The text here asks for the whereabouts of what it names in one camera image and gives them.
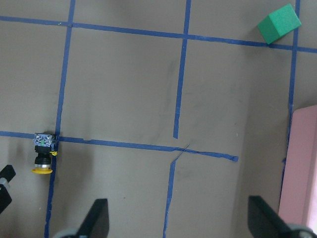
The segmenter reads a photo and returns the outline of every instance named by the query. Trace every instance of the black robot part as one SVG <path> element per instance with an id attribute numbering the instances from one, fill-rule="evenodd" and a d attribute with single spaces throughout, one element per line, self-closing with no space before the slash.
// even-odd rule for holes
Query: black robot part
<path id="1" fill-rule="evenodd" d="M 291 229 L 260 197 L 250 196 L 248 227 L 254 238 L 317 238 L 306 229 Z"/>
<path id="2" fill-rule="evenodd" d="M 36 165 L 50 165 L 51 157 L 50 157 L 50 147 L 44 146 L 35 146 L 35 152 L 38 153 L 38 156 L 35 158 L 34 164 Z"/>
<path id="3" fill-rule="evenodd" d="M 10 182 L 15 176 L 15 171 L 12 165 L 7 165 L 0 172 L 0 178 L 5 178 L 8 182 Z"/>
<path id="4" fill-rule="evenodd" d="M 106 238 L 109 232 L 108 200 L 96 199 L 75 235 L 62 238 Z"/>
<path id="5" fill-rule="evenodd" d="M 7 182 L 10 182 L 15 176 L 15 171 L 12 165 L 7 165 L 0 172 L 0 178 L 6 179 Z M 7 208 L 7 206 L 12 202 L 11 196 L 7 191 L 4 184 L 0 183 L 0 214 Z"/>

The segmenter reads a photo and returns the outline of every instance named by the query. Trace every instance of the grid line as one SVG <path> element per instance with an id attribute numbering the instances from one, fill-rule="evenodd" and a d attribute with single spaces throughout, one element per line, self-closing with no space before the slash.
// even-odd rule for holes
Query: grid line
<path id="1" fill-rule="evenodd" d="M 48 21 L 48 20 L 41 20 L 41 19 L 11 17 L 11 16 L 0 16 L 0 21 L 74 27 L 74 28 L 83 28 L 83 29 L 90 29 L 90 30 L 100 30 L 100 31 L 137 34 L 137 35 L 145 35 L 145 36 L 176 38 L 176 39 L 187 39 L 187 40 L 196 40 L 196 41 L 219 42 L 219 43 L 227 43 L 227 44 L 251 46 L 251 47 L 266 47 L 271 49 L 280 49 L 280 50 L 287 50 L 287 51 L 291 51 L 293 48 L 292 45 L 283 45 L 283 44 L 268 45 L 264 42 L 257 42 L 257 41 L 246 41 L 246 40 L 238 40 L 238 39 L 230 39 L 230 38 L 222 38 L 222 37 L 213 37 L 213 36 L 141 30 L 141 29 L 123 28 L 123 27 L 114 27 L 114 26 L 105 26 L 105 25 L 93 25 L 93 24 L 78 23 L 78 22 L 73 22 L 72 24 L 69 24 L 68 22 L 65 22 L 65 21 Z M 297 51 L 317 54 L 317 48 L 297 47 Z"/>
<path id="2" fill-rule="evenodd" d="M 300 0 L 296 0 L 295 3 L 295 13 L 300 17 Z M 288 123 L 288 135 L 287 135 L 287 146 L 290 138 L 292 118 L 293 118 L 293 107 L 294 107 L 294 90 L 295 90 L 295 76 L 296 76 L 296 61 L 297 61 L 297 51 L 298 51 L 298 28 L 295 29 L 293 35 L 293 48 L 292 48 L 292 60 L 291 60 L 291 74 L 289 83 L 289 94 L 288 94 L 288 110 L 289 110 L 289 123 Z"/>
<path id="3" fill-rule="evenodd" d="M 12 132 L 12 131 L 0 131 L 0 136 L 25 138 L 25 139 L 34 138 L 34 134 Z M 190 154 L 199 154 L 199 155 L 210 156 L 215 158 L 224 158 L 234 162 L 238 161 L 237 156 L 233 156 L 229 154 L 223 154 L 218 152 L 197 151 L 197 150 L 189 150 L 189 149 L 184 150 L 184 148 L 180 148 L 180 147 L 136 144 L 136 143 L 127 143 L 127 142 L 108 141 L 108 140 L 94 140 L 94 139 L 84 140 L 83 138 L 66 137 L 66 136 L 60 136 L 59 141 L 69 142 L 69 143 L 89 144 L 89 145 L 102 145 L 102 146 L 110 146 L 110 147 L 141 149 L 141 150 L 155 150 L 155 151 L 164 151 L 164 152 L 184 151 L 185 153 L 190 153 Z"/>
<path id="4" fill-rule="evenodd" d="M 183 35 L 185 37 L 188 35 L 188 31 L 189 31 L 190 8 L 191 8 L 191 0 L 186 0 L 184 31 L 183 31 Z M 176 94 L 176 106 L 175 106 L 175 117 L 174 117 L 173 137 L 176 139 L 178 139 L 178 131 L 179 131 L 179 117 L 180 117 L 180 107 L 181 107 L 181 103 L 182 103 L 182 90 L 183 90 L 183 82 L 184 82 L 186 51 L 187 51 L 187 38 L 184 38 L 183 42 L 182 42 L 182 50 L 181 50 L 181 55 L 180 55 L 180 65 L 179 65 L 177 94 Z"/>
<path id="5" fill-rule="evenodd" d="M 68 58 L 69 58 L 69 48 L 70 48 L 70 39 L 71 39 L 74 12 L 75 12 L 75 0 L 70 0 L 67 30 L 66 30 L 66 37 L 65 37 L 63 64 L 62 64 L 62 71 L 61 71 L 61 77 L 60 77 L 58 106 L 57 106 L 57 113 L 56 113 L 55 135 L 57 136 L 57 138 L 59 138 L 59 135 L 60 135 L 61 116 L 63 111 Z M 47 203 L 47 209 L 46 209 L 46 219 L 45 219 L 46 223 L 44 228 L 44 238 L 49 238 L 50 236 L 50 220 L 51 220 L 52 208 L 53 208 L 52 201 L 53 201 L 53 195 L 54 195 L 56 166 L 57 166 L 56 156 L 53 156 L 52 165 L 51 165 L 53 172 L 51 173 L 51 176 L 50 176 L 50 186 L 49 186 L 48 203 Z"/>
<path id="6" fill-rule="evenodd" d="M 170 204 L 172 202 L 172 197 L 173 197 L 176 161 L 183 154 L 184 150 L 186 150 L 188 148 L 188 146 L 189 146 L 189 144 L 179 153 L 179 155 L 172 161 L 172 163 L 169 166 L 168 187 L 167 187 L 167 196 L 166 196 L 166 208 L 165 208 L 164 227 L 163 227 L 163 238 L 166 238 L 166 230 L 168 227 L 168 214 L 169 214 L 169 207 L 170 207 Z"/>

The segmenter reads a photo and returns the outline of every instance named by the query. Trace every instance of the pink board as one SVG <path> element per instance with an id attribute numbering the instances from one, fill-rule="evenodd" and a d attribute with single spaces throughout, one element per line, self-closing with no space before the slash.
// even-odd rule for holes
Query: pink board
<path id="1" fill-rule="evenodd" d="M 279 207 L 286 223 L 317 231 L 317 105 L 296 110 L 292 128 Z"/>

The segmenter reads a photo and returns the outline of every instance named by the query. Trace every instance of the green foam block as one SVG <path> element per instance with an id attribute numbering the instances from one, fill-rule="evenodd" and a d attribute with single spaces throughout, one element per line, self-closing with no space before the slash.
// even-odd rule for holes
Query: green foam block
<path id="1" fill-rule="evenodd" d="M 258 29 L 266 43 L 271 44 L 301 25 L 302 24 L 292 8 L 292 5 L 287 4 L 270 13 L 259 23 Z"/>

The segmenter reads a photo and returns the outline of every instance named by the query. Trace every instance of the blue tape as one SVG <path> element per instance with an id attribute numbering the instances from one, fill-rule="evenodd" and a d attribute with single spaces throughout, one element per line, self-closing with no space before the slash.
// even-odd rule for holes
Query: blue tape
<path id="1" fill-rule="evenodd" d="M 184 21 L 184 35 L 188 35 L 189 31 L 189 19 L 190 19 L 190 8 L 191 0 L 186 0 L 186 9 L 185 9 L 185 21 Z"/>
<path id="2" fill-rule="evenodd" d="M 69 8 L 68 24 L 72 24 L 74 11 L 75 11 L 75 0 L 71 0 L 70 8 Z M 66 77 L 67 77 L 71 32 L 72 32 L 72 27 L 68 27 L 66 31 L 64 58 L 63 58 L 63 66 L 62 66 L 61 78 L 60 78 L 58 107 L 57 107 L 57 115 L 56 115 L 55 134 L 57 136 L 60 135 L 61 114 L 62 114 L 63 103 L 64 103 L 64 93 L 65 93 L 65 85 L 66 85 Z"/>
<path id="3" fill-rule="evenodd" d="M 186 62 L 186 51 L 187 51 L 187 36 L 189 31 L 189 21 L 190 21 L 190 7 L 191 0 L 186 0 L 185 9 L 185 20 L 184 20 L 184 39 L 182 43 L 182 51 L 180 55 L 179 73 L 178 73 L 178 83 L 177 83 L 177 95 L 176 95 L 176 106 L 175 106 L 175 117 L 174 117 L 174 131 L 173 137 L 178 139 L 179 131 L 179 117 L 180 108 L 182 103 L 182 91 L 183 91 L 183 81 L 184 81 L 184 71 Z"/>
<path id="4" fill-rule="evenodd" d="M 185 150 L 188 148 L 188 146 L 189 146 L 189 144 L 186 146 L 186 148 L 182 149 L 181 153 L 179 153 L 179 155 L 173 160 L 173 162 L 170 164 L 170 167 L 169 167 L 169 177 L 168 177 L 167 198 L 166 198 L 166 208 L 165 208 L 165 217 L 164 217 L 163 238 L 166 238 L 169 207 L 170 207 L 170 203 L 172 202 L 172 196 L 173 196 L 176 161 L 183 154 L 183 152 L 185 152 Z"/>
<path id="5" fill-rule="evenodd" d="M 202 152 L 196 150 L 189 150 L 180 147 L 170 147 L 170 146 L 159 146 L 159 145 L 147 145 L 147 144 L 135 144 L 127 142 L 116 142 L 116 141 L 107 141 L 107 140 L 84 140 L 82 138 L 76 137 L 65 137 L 61 136 L 59 138 L 61 142 L 71 142 L 71 143 L 80 143 L 80 144 L 90 144 L 90 145 L 103 145 L 103 146 L 112 146 L 112 147 L 122 147 L 122 148 L 133 148 L 133 149 L 142 149 L 142 150 L 156 150 L 156 151 L 184 151 L 191 154 L 200 154 L 215 158 L 225 158 L 234 162 L 238 161 L 237 156 L 232 156 L 229 154 L 217 153 L 217 152 Z"/>
<path id="6" fill-rule="evenodd" d="M 92 24 L 85 24 L 85 23 L 73 23 L 73 27 L 90 29 L 90 30 L 111 31 L 111 32 L 128 33 L 128 34 L 145 35 L 145 36 L 158 36 L 158 37 L 167 37 L 167 38 L 181 38 L 182 39 L 184 37 L 184 35 L 181 33 L 149 31 L 149 30 L 130 29 L 130 28 L 113 27 L 113 26 L 100 26 L 100 25 L 92 25 Z"/>
<path id="7" fill-rule="evenodd" d="M 268 47 L 272 49 L 280 49 L 280 50 L 288 50 L 288 51 L 292 50 L 292 46 L 281 45 L 281 44 L 268 45 L 263 42 L 255 42 L 255 41 L 244 41 L 244 40 L 227 39 L 227 38 L 220 38 L 220 37 L 211 37 L 211 36 L 187 35 L 187 34 L 181 34 L 181 33 L 170 33 L 170 32 L 140 30 L 140 29 L 113 27 L 113 26 L 102 26 L 102 25 L 93 25 L 93 24 L 86 24 L 86 23 L 69 23 L 64 21 L 49 21 L 49 20 L 11 17 L 11 16 L 0 16 L 0 20 L 40 24 L 40 25 L 69 26 L 69 27 L 75 27 L 75 28 L 84 28 L 84 29 L 91 29 L 91 30 L 110 31 L 110 32 L 137 34 L 137 35 L 146 35 L 146 36 L 157 36 L 157 37 L 187 39 L 187 40 L 197 40 L 197 41 L 207 41 L 207 42 L 219 42 L 219 43 L 227 43 L 227 44 L 233 44 L 233 45 L 252 46 L 252 47 Z M 317 54 L 317 49 L 314 49 L 314 48 L 299 47 L 298 51 Z"/>
<path id="8" fill-rule="evenodd" d="M 12 16 L 0 16 L 0 21 L 23 22 L 23 23 L 39 24 L 39 25 L 67 26 L 67 22 L 64 22 L 64 21 L 48 21 L 48 20 L 41 20 L 41 19 L 12 17 Z"/>
<path id="9" fill-rule="evenodd" d="M 69 6 L 69 14 L 68 14 L 68 22 L 67 22 L 68 27 L 67 27 L 66 38 L 65 38 L 63 66 L 62 66 L 62 72 L 61 72 L 59 96 L 58 96 L 58 107 L 57 107 L 57 115 L 56 115 L 55 134 L 57 135 L 58 138 L 60 135 L 61 115 L 63 111 L 64 93 L 65 93 L 65 85 L 66 85 L 66 77 L 67 77 L 69 48 L 70 48 L 70 38 L 71 38 L 71 32 L 72 32 L 72 22 L 74 18 L 74 11 L 75 11 L 75 0 L 71 0 L 70 6 Z M 55 173 L 56 173 L 56 156 L 53 156 L 53 159 L 52 159 L 52 170 L 53 172 L 51 173 L 51 177 L 50 177 L 48 204 L 47 204 L 47 210 L 46 210 L 46 224 L 44 229 L 44 238 L 49 238 L 50 236 L 50 220 L 51 220 L 51 214 L 52 214 L 52 200 L 54 195 L 54 181 L 55 181 Z"/>
<path id="10" fill-rule="evenodd" d="M 175 107 L 175 117 L 174 117 L 173 137 L 176 139 L 178 139 L 178 131 L 179 131 L 179 117 L 180 117 L 180 107 L 181 107 L 181 103 L 182 103 L 182 91 L 183 91 L 183 82 L 184 82 L 186 51 L 187 51 L 187 40 L 183 40 L 182 53 L 180 56 L 180 66 L 179 66 L 177 95 L 176 95 L 176 107 Z"/>
<path id="11" fill-rule="evenodd" d="M 307 52 L 307 53 L 317 53 L 317 49 L 314 48 L 308 48 L 308 47 L 297 47 L 297 51 L 300 52 Z"/>
<path id="12" fill-rule="evenodd" d="M 0 131 L 0 136 L 26 138 L 26 139 L 33 139 L 34 138 L 34 134 L 12 132 L 12 131 Z"/>
<path id="13" fill-rule="evenodd" d="M 53 194 L 54 194 L 54 181 L 55 181 L 55 173 L 56 173 L 56 156 L 52 157 L 52 165 L 51 169 L 53 172 L 51 173 L 50 177 L 50 186 L 49 186 L 49 195 L 48 195 L 48 204 L 46 208 L 46 224 L 44 228 L 44 237 L 49 238 L 50 236 L 50 220 L 52 215 L 52 201 L 53 201 Z"/>
<path id="14" fill-rule="evenodd" d="M 295 13 L 299 17 L 300 0 L 296 0 Z M 298 28 L 295 29 L 294 35 L 293 35 L 291 75 L 290 75 L 289 93 L 288 93 L 289 122 L 288 122 L 287 144 L 289 143 L 289 138 L 291 134 L 292 118 L 293 118 L 293 111 L 294 111 L 293 107 L 294 107 L 294 90 L 295 90 L 296 61 L 297 61 L 297 45 L 298 45 Z"/>
<path id="15" fill-rule="evenodd" d="M 244 40 L 236 40 L 236 39 L 228 39 L 228 38 L 220 38 L 220 37 L 211 37 L 211 36 L 188 35 L 187 39 L 196 40 L 196 41 L 227 43 L 227 44 L 242 45 L 242 46 L 268 47 L 268 48 L 288 50 L 288 51 L 292 50 L 292 46 L 288 46 L 288 45 L 281 45 L 281 44 L 268 45 L 267 43 L 264 43 L 264 42 L 244 41 Z"/>

